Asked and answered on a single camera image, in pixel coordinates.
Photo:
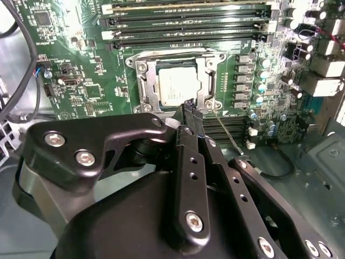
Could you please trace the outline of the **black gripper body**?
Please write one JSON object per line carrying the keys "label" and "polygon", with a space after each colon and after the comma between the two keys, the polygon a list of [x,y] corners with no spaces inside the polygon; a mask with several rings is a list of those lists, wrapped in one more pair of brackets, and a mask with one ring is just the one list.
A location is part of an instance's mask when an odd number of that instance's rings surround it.
{"label": "black gripper body", "polygon": [[78,214],[56,258],[240,258],[232,202],[199,139],[153,172]]}

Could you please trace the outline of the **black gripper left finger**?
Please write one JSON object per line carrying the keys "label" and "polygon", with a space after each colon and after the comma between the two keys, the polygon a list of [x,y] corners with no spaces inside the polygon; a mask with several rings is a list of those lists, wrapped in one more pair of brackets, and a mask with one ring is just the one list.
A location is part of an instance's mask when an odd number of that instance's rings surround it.
{"label": "black gripper left finger", "polygon": [[45,189],[33,199],[59,240],[87,208],[150,173],[173,170],[176,146],[198,139],[189,104],[182,104],[174,118],[176,128],[151,113],[42,122],[29,128],[23,169]]}

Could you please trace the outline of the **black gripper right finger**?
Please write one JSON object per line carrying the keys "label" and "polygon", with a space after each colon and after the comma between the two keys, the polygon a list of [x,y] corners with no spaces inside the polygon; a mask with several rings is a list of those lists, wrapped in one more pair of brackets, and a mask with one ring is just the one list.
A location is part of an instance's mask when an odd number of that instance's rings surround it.
{"label": "black gripper right finger", "polygon": [[203,116],[193,100],[189,118],[202,147],[206,164],[220,177],[233,203],[239,230],[235,233],[240,258],[338,258],[328,243],[243,158],[226,161],[214,140],[206,137]]}

